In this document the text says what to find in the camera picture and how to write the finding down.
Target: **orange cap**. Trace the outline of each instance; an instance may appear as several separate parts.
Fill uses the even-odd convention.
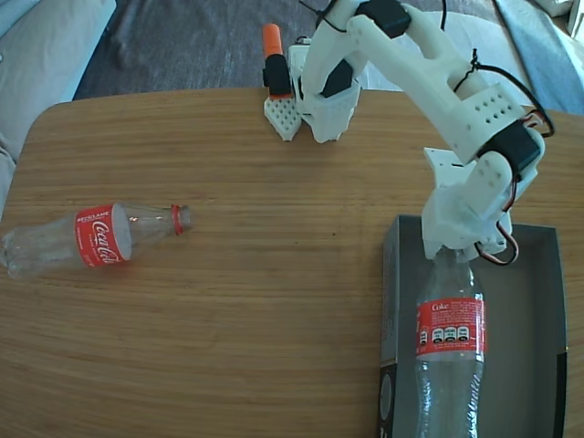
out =
[[[268,59],[272,55],[284,55],[282,50],[282,37],[277,25],[264,26],[264,57]]]

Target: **coca-cola bottle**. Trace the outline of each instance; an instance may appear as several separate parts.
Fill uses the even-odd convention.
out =
[[[190,228],[187,206],[102,205],[49,224],[18,226],[3,237],[0,262],[12,278],[41,276],[57,268],[113,265]]]
[[[485,303],[460,251],[443,248],[418,297],[417,438],[476,438]]]

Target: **coke label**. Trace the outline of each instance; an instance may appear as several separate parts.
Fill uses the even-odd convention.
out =
[[[75,236],[81,259],[89,267],[124,262],[113,233],[112,205],[83,210],[75,216]]]
[[[418,306],[417,349],[422,354],[486,351],[485,302],[447,298]]]

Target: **wooden table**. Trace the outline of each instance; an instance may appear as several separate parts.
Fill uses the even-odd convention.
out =
[[[282,142],[258,89],[59,105],[18,164],[2,231],[129,200],[188,203],[187,236],[122,268],[0,275],[0,436],[373,437],[381,241],[443,147],[405,96],[365,92],[337,143]],[[557,114],[518,222],[559,229],[567,437],[584,433],[583,119]]]

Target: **robotic arm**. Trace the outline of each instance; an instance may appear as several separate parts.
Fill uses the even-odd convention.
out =
[[[395,41],[403,34],[421,53]],[[422,213],[426,257],[447,246],[497,263],[493,255],[507,243],[516,250],[508,210],[536,178],[544,140],[525,126],[526,112],[505,89],[468,73],[469,62],[424,13],[395,0],[333,0],[312,40],[292,46],[288,60],[296,111],[316,141],[347,130],[359,101],[357,77],[370,61],[450,146],[425,150],[435,176]]]

